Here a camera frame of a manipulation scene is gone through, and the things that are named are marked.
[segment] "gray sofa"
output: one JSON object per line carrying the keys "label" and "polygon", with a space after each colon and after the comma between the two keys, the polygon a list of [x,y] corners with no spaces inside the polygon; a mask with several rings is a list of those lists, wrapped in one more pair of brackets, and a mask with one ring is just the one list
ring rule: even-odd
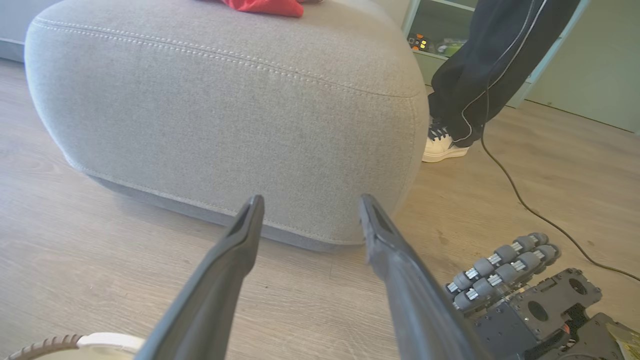
{"label": "gray sofa", "polygon": [[404,36],[367,0],[300,19],[206,0],[66,0],[29,27],[36,108],[68,162],[142,201],[226,224],[251,195],[264,236],[359,245],[358,197],[393,213],[428,102]]}

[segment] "brown rim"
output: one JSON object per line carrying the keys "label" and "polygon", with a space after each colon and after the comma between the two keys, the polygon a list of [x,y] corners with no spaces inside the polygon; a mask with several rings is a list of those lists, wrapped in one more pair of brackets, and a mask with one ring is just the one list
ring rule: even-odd
{"label": "brown rim", "polygon": [[24,347],[22,350],[10,355],[4,360],[33,360],[40,356],[51,354],[52,352],[73,350],[78,348],[77,342],[83,336],[84,335],[77,334],[54,336],[39,343],[31,344],[29,347]]}

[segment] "laminate floor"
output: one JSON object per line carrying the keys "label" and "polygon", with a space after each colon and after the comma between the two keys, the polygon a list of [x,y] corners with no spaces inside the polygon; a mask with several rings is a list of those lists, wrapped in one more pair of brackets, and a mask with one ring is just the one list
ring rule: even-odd
{"label": "laminate floor", "polygon": [[[33,107],[22,64],[0,60],[0,357],[69,334],[145,337],[220,227],[111,193],[71,169]],[[525,200],[599,261],[640,274],[640,138],[526,102],[486,143]],[[606,312],[640,329],[640,284],[590,265],[518,203],[479,144],[421,165],[396,222],[441,282],[520,235],[549,234]],[[228,359],[396,359],[382,283],[364,250],[317,254],[264,240],[244,282]]]}

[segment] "white stripe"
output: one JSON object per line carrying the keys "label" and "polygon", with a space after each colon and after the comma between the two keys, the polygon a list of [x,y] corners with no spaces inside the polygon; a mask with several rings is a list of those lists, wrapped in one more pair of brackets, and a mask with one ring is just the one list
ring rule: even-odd
{"label": "white stripe", "polygon": [[[529,21],[529,17],[531,16],[531,10],[533,10],[533,4],[535,3],[535,0],[531,1],[531,5],[529,6],[529,12],[527,13],[527,18],[524,21],[524,24],[522,24],[522,29],[520,29],[520,32],[518,34],[518,36],[516,36],[515,39],[513,39],[513,42],[511,43],[511,45],[509,45],[509,47],[502,53],[502,55],[500,55],[500,57],[498,58],[498,60],[496,60],[495,63],[498,63],[502,57],[509,52],[509,50],[511,50],[511,48],[515,45],[516,42],[518,42],[518,39],[520,38],[520,35],[522,34],[522,32],[524,31],[524,28],[527,27],[527,22]],[[480,95],[478,95],[475,99],[473,99],[470,103],[468,103],[464,109],[462,109],[462,112],[460,113],[460,115],[462,115],[462,118],[465,119],[465,122],[467,123],[467,126],[469,127],[469,134],[467,136],[465,136],[464,138],[458,139],[458,140],[454,140],[453,142],[458,142],[460,140],[465,140],[468,137],[471,136],[471,134],[473,133],[473,127],[471,126],[471,124],[469,124],[469,121],[467,120],[467,118],[465,117],[465,111],[467,110],[467,108],[469,106],[471,106],[471,104],[473,104],[474,102],[476,102],[478,99],[480,99],[480,97],[482,95],[484,95],[487,91],[489,91],[490,88],[492,88],[498,81],[500,81],[500,79],[502,79],[502,77],[504,76],[504,73],[507,72],[507,70],[509,69],[509,67],[511,66],[511,64],[513,63],[513,60],[515,60],[516,56],[518,56],[518,53],[520,53],[520,50],[522,49],[522,46],[524,45],[524,43],[527,41],[527,38],[529,37],[529,34],[531,33],[531,30],[533,29],[533,26],[536,24],[536,21],[538,21],[538,16],[540,16],[540,12],[542,12],[542,9],[545,7],[545,4],[547,3],[547,0],[544,0],[542,2],[542,5],[540,5],[540,9],[538,10],[538,13],[536,14],[536,17],[533,19],[533,21],[531,22],[531,26],[529,26],[529,30],[527,31],[527,33],[524,36],[524,39],[522,40],[522,42],[520,43],[520,47],[518,48],[518,50],[516,51],[516,53],[513,55],[513,57],[511,58],[511,61],[509,61],[509,63],[507,64],[507,67],[504,68],[504,71],[502,71],[502,74],[500,74],[500,76],[485,90],[483,91]]]}

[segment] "sneaker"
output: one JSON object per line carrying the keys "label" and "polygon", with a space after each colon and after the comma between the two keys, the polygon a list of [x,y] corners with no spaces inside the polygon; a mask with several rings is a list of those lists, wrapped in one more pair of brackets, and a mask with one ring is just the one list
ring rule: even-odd
{"label": "sneaker", "polygon": [[447,158],[459,158],[464,156],[468,149],[455,146],[447,127],[435,123],[429,126],[427,146],[424,148],[422,160],[425,163],[437,163]]}

